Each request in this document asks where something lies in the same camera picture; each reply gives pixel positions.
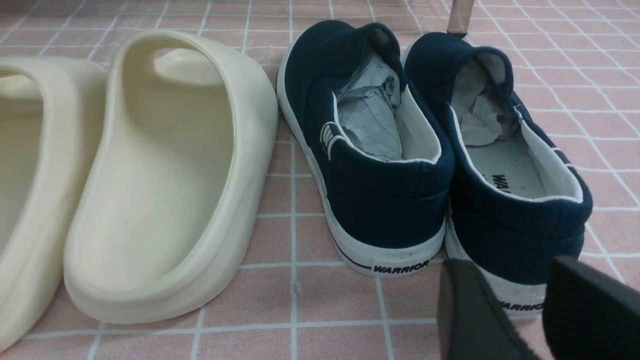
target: slip-on sneaker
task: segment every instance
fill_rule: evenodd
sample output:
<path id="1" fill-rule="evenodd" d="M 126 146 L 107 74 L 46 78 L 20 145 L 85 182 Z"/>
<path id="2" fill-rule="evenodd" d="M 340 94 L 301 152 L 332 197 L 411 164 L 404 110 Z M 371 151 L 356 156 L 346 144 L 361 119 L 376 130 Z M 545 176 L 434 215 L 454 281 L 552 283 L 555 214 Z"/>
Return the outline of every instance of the slip-on sneaker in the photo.
<path id="1" fill-rule="evenodd" d="M 407 84 L 382 24 L 304 31 L 276 89 L 322 198 L 333 244 L 355 270 L 403 277 L 440 250 L 454 157 Z"/>
<path id="2" fill-rule="evenodd" d="M 86 60 L 0 58 L 0 352 L 38 321 L 62 280 L 106 81 Z"/>
<path id="3" fill-rule="evenodd" d="M 65 248 L 72 302 L 143 323 L 220 293 L 246 252 L 277 123 L 273 86 L 248 56 L 174 31 L 123 44 Z"/>
<path id="4" fill-rule="evenodd" d="M 513 91 L 502 51 L 430 33 L 404 71 L 456 155 L 448 256 L 477 264 L 508 313 L 540 312 L 553 258 L 582 249 L 589 189 Z"/>

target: navy canvas shoe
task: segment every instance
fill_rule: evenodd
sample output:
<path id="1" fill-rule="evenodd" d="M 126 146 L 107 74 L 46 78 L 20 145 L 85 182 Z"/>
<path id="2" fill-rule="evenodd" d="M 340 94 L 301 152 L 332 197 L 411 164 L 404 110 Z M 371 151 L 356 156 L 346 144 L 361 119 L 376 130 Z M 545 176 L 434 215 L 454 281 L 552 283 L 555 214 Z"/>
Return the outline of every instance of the navy canvas shoe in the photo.
<path id="1" fill-rule="evenodd" d="M 338 253 L 376 277 L 414 274 L 438 252 L 454 171 L 399 53 L 384 25 L 323 21 L 292 44 L 276 85 Z"/>
<path id="2" fill-rule="evenodd" d="M 404 71 L 456 157 L 448 256 L 475 262 L 508 313 L 540 312 L 553 258 L 582 249 L 589 189 L 531 120 L 502 51 L 430 33 L 410 47 Z"/>

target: pink tiled floor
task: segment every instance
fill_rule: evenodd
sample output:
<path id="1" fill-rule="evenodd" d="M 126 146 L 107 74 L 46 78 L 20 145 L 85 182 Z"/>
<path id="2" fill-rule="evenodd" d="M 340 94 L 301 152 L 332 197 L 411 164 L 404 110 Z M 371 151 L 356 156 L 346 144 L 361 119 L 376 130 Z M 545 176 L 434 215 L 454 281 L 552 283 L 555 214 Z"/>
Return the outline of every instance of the pink tiled floor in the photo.
<path id="1" fill-rule="evenodd" d="M 103 65 L 147 28 L 213 38 L 271 79 L 291 42 L 327 18 L 373 19 L 401 46 L 444 31 L 449 0 L 4 0 L 0 56 L 62 55 Z M 595 210 L 581 259 L 640 289 L 640 2 L 476 0 L 468 40 L 511 57 L 534 119 L 589 183 Z M 253 239 L 231 285 L 166 322 L 116 326 L 82 315 L 63 288 L 2 359 L 438 359 L 442 256 L 425 272 L 377 281 L 330 245 L 316 186 L 280 124 Z M 539 318 L 514 319 L 549 358 Z"/>

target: cream slide sandal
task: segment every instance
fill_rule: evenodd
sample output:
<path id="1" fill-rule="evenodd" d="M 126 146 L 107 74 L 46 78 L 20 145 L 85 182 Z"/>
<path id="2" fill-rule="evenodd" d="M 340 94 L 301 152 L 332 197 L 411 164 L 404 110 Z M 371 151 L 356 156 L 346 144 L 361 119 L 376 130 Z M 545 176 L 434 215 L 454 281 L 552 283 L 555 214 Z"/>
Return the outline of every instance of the cream slide sandal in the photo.
<path id="1" fill-rule="evenodd" d="M 0 352 L 62 279 L 65 238 L 98 149 L 107 73 L 86 60 L 0 58 Z"/>
<path id="2" fill-rule="evenodd" d="M 106 109 L 67 238 L 70 298 L 111 323 L 192 311 L 244 257 L 275 142 L 273 86 L 236 50 L 151 30 L 116 52 Z"/>

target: black stripe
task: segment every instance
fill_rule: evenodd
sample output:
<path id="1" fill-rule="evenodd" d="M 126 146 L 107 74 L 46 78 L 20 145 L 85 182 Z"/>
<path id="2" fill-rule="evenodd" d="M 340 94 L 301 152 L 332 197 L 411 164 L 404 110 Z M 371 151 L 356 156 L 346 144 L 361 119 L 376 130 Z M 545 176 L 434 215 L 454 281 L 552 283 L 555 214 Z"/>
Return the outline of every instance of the black stripe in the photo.
<path id="1" fill-rule="evenodd" d="M 349 256 L 347 256 L 347 254 L 345 254 L 344 251 L 342 251 L 342 249 L 340 249 L 340 245 L 338 245 L 338 243 L 335 241 L 335 238 L 333 236 L 331 237 L 331 239 L 333 239 L 333 243 L 335 244 L 335 247 L 338 248 L 338 250 L 344 256 L 345 259 L 349 260 L 352 264 L 357 265 L 357 266 L 359 266 L 361 268 L 371 270 L 371 266 L 365 266 L 363 264 L 358 264 L 355 261 L 351 260 L 351 258 Z"/>

